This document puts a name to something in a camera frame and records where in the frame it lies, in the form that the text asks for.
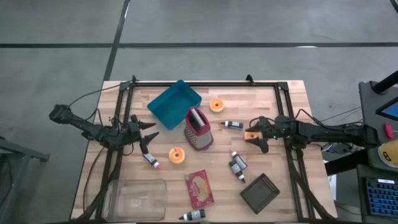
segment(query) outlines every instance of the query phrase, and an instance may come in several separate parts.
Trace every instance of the small bottle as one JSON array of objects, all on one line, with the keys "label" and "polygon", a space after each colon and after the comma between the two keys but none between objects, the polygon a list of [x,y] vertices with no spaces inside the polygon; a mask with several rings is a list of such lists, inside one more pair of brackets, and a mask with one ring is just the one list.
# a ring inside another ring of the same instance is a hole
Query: small bottle
[{"label": "small bottle", "polygon": [[244,170],[248,167],[248,165],[244,162],[242,157],[234,150],[230,149],[229,153],[231,153],[232,158],[235,160],[235,162],[238,164],[238,166]]},{"label": "small bottle", "polygon": [[185,221],[192,221],[192,220],[197,220],[197,219],[205,218],[205,217],[206,217],[205,210],[201,209],[201,210],[195,210],[193,212],[188,212],[187,214],[184,214],[183,216],[181,216],[178,219],[185,220]]},{"label": "small bottle", "polygon": [[231,167],[232,172],[234,172],[235,176],[239,178],[239,180],[242,180],[242,182],[246,183],[244,180],[243,172],[239,165],[235,162],[235,160],[232,160],[229,162],[229,166]]},{"label": "small bottle", "polygon": [[243,123],[242,122],[237,122],[237,121],[225,121],[221,122],[222,125],[226,126],[227,128],[233,128],[233,129],[243,129]]},{"label": "small bottle", "polygon": [[150,153],[143,154],[144,158],[156,169],[161,169],[162,167],[160,166],[159,162],[151,155]]}]

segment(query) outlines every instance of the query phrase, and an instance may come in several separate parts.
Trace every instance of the blue tray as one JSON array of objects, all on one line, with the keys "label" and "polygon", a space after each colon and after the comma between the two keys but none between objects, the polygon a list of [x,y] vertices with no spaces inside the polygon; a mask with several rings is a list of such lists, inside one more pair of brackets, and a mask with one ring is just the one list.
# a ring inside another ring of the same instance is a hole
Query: blue tray
[{"label": "blue tray", "polygon": [[148,109],[169,130],[175,128],[191,106],[199,107],[201,96],[179,80],[148,104]]}]

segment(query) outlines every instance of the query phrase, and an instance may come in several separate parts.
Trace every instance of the keyboard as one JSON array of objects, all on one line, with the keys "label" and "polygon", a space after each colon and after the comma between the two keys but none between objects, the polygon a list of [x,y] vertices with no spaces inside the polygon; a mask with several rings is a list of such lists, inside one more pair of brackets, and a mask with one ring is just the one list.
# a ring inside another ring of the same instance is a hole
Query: keyboard
[{"label": "keyboard", "polygon": [[371,215],[398,218],[398,181],[366,178],[365,184],[368,190],[368,212]]}]

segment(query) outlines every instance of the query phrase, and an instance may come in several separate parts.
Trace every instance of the clear plastic container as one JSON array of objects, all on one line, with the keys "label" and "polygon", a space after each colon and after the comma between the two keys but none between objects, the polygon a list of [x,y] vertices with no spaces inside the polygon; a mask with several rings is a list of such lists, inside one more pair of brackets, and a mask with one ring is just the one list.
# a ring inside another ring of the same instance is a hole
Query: clear plastic container
[{"label": "clear plastic container", "polygon": [[166,205],[163,179],[114,180],[105,196],[103,218],[108,222],[160,221]]}]

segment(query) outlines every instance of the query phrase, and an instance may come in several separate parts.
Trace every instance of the butcher block tabletop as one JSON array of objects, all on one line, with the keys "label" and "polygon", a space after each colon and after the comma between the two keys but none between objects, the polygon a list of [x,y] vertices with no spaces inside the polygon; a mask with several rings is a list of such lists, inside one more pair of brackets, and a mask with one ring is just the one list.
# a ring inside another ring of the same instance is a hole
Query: butcher block tabletop
[{"label": "butcher block tabletop", "polygon": [[[289,85],[294,113],[296,114],[300,108],[310,113],[310,104],[304,82],[301,80],[286,82]],[[104,82],[103,88],[119,83],[114,81]],[[143,130],[142,133],[151,134],[156,131],[160,133],[150,142],[149,152],[160,162],[162,170],[153,168],[143,158],[138,142],[135,142],[134,152],[130,156],[123,156],[119,178],[120,180],[165,180],[167,186],[167,208],[165,217],[161,222],[183,222],[183,220],[178,220],[178,218],[184,213],[193,210],[184,175],[202,169],[206,170],[215,200],[213,205],[205,208],[206,218],[203,221],[297,221],[283,139],[269,140],[269,152],[267,154],[263,154],[259,147],[244,142],[244,130],[249,127],[251,119],[258,116],[274,119],[278,115],[274,88],[265,86],[193,87],[202,97],[199,110],[209,120],[214,138],[213,144],[205,151],[195,151],[189,145],[183,133],[185,128],[184,121],[173,130],[167,130],[148,110],[148,103],[166,89],[167,87],[134,87],[130,109],[130,114],[136,114],[139,120],[157,123],[155,126]],[[118,90],[119,88],[112,88],[101,92],[98,109],[101,111],[105,125],[111,125],[109,120],[114,116]],[[123,98],[120,120],[123,120],[126,98]],[[224,99],[225,109],[220,113],[214,113],[209,108],[210,101],[214,98]],[[284,105],[285,114],[287,114],[284,98],[282,93],[282,104]],[[304,113],[300,114],[298,120],[312,122]],[[223,121],[243,122],[244,130],[228,129],[220,124]],[[100,123],[98,116],[95,118],[95,123]],[[173,164],[169,161],[169,151],[174,147],[181,147],[185,150],[185,161],[182,164]],[[101,149],[102,146],[95,141],[90,141],[88,144],[71,218],[76,218],[83,212],[83,189],[89,169]],[[229,168],[228,162],[231,161],[230,149],[237,151],[248,165],[248,168],[244,170],[245,184],[240,182]],[[93,168],[86,191],[86,207],[100,189],[106,150],[103,150]],[[130,151],[131,146],[124,147],[125,154]],[[326,210],[334,217],[337,217],[320,148],[308,145],[303,152],[310,190]],[[256,215],[239,193],[262,173],[265,173],[270,178],[280,190],[280,194]],[[301,190],[300,199],[304,217],[308,217],[305,199]]]}]

